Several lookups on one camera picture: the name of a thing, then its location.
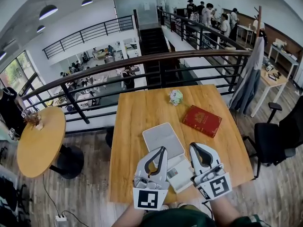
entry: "round wooden table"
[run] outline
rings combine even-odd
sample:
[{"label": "round wooden table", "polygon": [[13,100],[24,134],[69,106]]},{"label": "round wooden table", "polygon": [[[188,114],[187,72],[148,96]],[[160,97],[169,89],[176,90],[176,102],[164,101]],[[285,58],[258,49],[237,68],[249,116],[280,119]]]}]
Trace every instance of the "round wooden table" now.
[{"label": "round wooden table", "polygon": [[21,173],[33,178],[50,168],[64,178],[76,177],[83,168],[84,156],[78,147],[62,145],[66,126],[64,112],[52,106],[38,113],[43,128],[39,131],[26,125],[18,143],[17,162]]}]

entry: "black table base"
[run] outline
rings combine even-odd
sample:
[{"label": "black table base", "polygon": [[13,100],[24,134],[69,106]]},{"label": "black table base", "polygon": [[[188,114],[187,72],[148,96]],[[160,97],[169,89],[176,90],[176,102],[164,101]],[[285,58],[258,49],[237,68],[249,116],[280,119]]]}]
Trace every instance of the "black table base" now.
[{"label": "black table base", "polygon": [[65,179],[72,179],[78,176],[84,165],[84,155],[76,146],[61,146],[60,155],[57,159],[57,166],[50,166],[50,169],[59,173]]}]

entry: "chair armrest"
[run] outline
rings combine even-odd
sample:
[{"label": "chair armrest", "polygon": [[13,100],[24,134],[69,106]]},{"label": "chair armrest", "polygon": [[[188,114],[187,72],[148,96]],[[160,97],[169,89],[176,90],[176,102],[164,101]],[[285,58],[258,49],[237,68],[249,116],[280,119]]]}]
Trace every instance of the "chair armrest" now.
[{"label": "chair armrest", "polygon": [[279,111],[282,111],[282,107],[280,104],[276,104],[276,103],[268,103],[268,106],[269,108],[271,109],[276,109],[276,110],[279,110]]}]

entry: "wooden floor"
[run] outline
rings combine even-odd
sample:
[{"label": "wooden floor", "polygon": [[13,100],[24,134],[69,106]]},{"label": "wooden floor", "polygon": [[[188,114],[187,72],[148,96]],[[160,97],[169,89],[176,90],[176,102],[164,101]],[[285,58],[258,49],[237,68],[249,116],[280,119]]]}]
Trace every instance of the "wooden floor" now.
[{"label": "wooden floor", "polygon": [[[263,89],[264,85],[261,83],[251,104],[252,108],[256,105]],[[293,108],[299,97],[294,91],[293,85],[288,83],[278,101],[283,111],[277,112],[273,122],[281,120]],[[276,93],[277,89],[270,90],[254,118],[233,113],[241,134],[254,138],[254,124],[267,120],[270,114],[267,103],[274,99]],[[84,152],[85,165],[82,174],[73,180],[62,179],[51,170],[45,172],[46,188],[57,204],[59,212],[69,210],[90,227],[111,226],[126,206],[107,201],[110,148],[105,143],[105,134],[97,131],[68,135],[64,144],[80,147]],[[248,142],[245,144],[248,151],[252,152],[252,146]],[[2,145],[9,147],[8,157],[3,160],[3,165],[18,174],[19,180],[29,186],[30,196],[34,200],[29,206],[32,226],[55,226],[54,218],[57,213],[45,193],[42,176],[35,179],[21,176],[16,163],[16,146],[6,142]],[[252,165],[256,170],[255,160],[252,160]],[[303,214],[302,187],[303,148],[300,146],[295,157],[285,160],[278,166],[261,166],[260,177],[257,180],[234,188],[228,198],[243,215],[259,214],[261,219],[272,227],[297,227]],[[208,210],[203,209],[201,200],[202,198],[191,203],[208,213]],[[69,219],[68,224],[57,226],[82,226],[72,215],[66,213],[66,216]]]}]

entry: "red book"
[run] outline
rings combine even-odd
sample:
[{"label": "red book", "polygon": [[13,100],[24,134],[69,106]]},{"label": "red book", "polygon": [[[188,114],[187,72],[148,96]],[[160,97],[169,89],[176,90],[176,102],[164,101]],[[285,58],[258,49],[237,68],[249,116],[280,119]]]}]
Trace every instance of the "red book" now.
[{"label": "red book", "polygon": [[213,138],[221,120],[221,117],[191,105],[183,118],[183,123]]}]

